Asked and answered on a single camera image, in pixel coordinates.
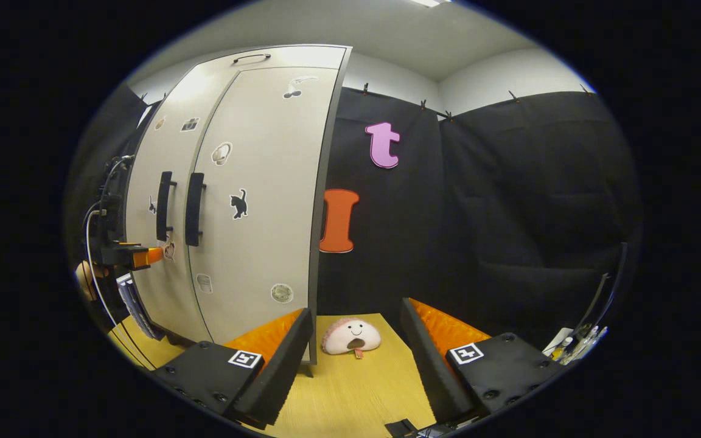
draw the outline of plush toy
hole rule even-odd
[[[329,326],[321,340],[321,349],[329,355],[355,352],[363,358],[362,351],[380,346],[380,332],[372,324],[358,318],[341,318]]]

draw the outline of white cabinet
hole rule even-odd
[[[313,307],[317,221],[348,55],[335,46],[236,53],[198,64],[164,99],[137,150],[125,207],[128,242],[160,245],[160,217],[172,228],[173,261],[133,272],[154,324],[223,344]],[[163,172],[173,185],[159,205]],[[314,343],[303,359],[314,361],[311,352]]]

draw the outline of orange letter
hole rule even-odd
[[[351,252],[353,242],[348,238],[351,211],[359,200],[350,190],[331,189],[323,192],[326,202],[326,230],[319,249],[321,252]]]

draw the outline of table surface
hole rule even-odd
[[[379,313],[346,316],[377,327],[380,346],[364,352],[362,360],[353,353],[328,355],[319,346],[318,365],[309,366],[313,377],[297,374],[275,425],[267,426],[263,433],[283,438],[387,438],[391,436],[387,423],[409,419],[418,429],[434,424],[409,347]],[[318,316],[317,338],[320,340],[329,325],[342,317],[345,316]],[[183,347],[171,346],[166,338],[147,338],[131,317],[123,324],[156,367],[184,351]],[[147,361],[144,363],[145,368],[151,369]]]

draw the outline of cabinet handle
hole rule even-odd
[[[258,53],[258,54],[256,54],[256,55],[245,55],[245,56],[241,56],[241,57],[239,57],[239,58],[237,58],[237,59],[234,59],[234,62],[232,62],[232,64],[237,64],[237,61],[239,61],[240,59],[243,59],[243,58],[251,58],[251,56],[263,56],[263,57],[264,57],[264,61],[267,61],[267,59],[269,59],[272,55],[270,55],[269,53]]]
[[[186,244],[200,245],[200,206],[202,205],[202,190],[206,189],[203,173],[192,173],[189,178],[189,193],[186,200]]]
[[[156,239],[166,242],[167,232],[172,227],[167,227],[167,205],[169,205],[169,187],[176,187],[177,182],[172,181],[172,172],[161,172],[161,183],[158,186],[158,208],[156,208]]]

